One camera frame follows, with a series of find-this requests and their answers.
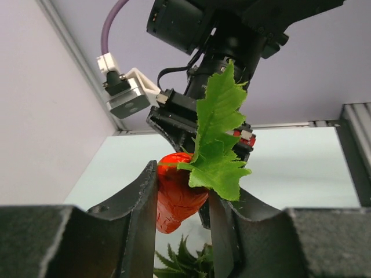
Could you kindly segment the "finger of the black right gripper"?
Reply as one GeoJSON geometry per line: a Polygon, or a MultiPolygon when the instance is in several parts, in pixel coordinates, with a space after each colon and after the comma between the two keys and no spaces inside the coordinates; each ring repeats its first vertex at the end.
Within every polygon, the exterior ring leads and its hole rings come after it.
{"type": "Polygon", "coordinates": [[[198,211],[201,225],[205,229],[210,229],[210,214],[209,214],[209,200],[207,199],[206,202],[201,206],[198,211]]]}

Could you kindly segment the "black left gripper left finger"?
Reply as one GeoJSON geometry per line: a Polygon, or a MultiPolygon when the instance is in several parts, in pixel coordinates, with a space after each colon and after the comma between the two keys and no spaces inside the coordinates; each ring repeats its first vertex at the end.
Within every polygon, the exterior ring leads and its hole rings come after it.
{"type": "Polygon", "coordinates": [[[2,277],[151,277],[157,163],[105,201],[1,207],[2,277]]]}

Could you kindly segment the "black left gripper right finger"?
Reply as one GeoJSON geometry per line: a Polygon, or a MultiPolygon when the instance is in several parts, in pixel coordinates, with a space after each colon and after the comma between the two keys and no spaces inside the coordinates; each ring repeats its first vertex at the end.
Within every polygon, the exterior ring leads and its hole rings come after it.
{"type": "Polygon", "coordinates": [[[369,208],[275,209],[209,194],[216,277],[369,277],[369,208]]]}

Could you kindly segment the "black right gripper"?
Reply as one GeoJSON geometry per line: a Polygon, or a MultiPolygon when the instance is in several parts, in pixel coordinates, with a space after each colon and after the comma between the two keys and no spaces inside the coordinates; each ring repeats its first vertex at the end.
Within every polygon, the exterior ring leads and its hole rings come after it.
{"type": "Polygon", "coordinates": [[[235,77],[235,63],[208,77],[205,96],[192,100],[166,91],[168,99],[152,108],[147,123],[167,139],[175,153],[159,162],[158,177],[166,191],[178,187],[215,191],[221,198],[240,197],[240,179],[256,136],[238,110],[246,100],[246,82],[235,77]]]}

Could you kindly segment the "small toy pineapple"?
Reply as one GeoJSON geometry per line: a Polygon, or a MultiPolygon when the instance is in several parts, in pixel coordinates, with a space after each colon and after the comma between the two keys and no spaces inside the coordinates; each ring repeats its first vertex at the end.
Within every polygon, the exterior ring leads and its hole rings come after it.
{"type": "Polygon", "coordinates": [[[168,244],[168,258],[155,251],[156,257],[165,267],[154,267],[154,277],[215,277],[213,246],[205,243],[202,250],[196,251],[196,256],[193,256],[187,248],[187,239],[187,236],[181,236],[177,252],[168,244]]]}

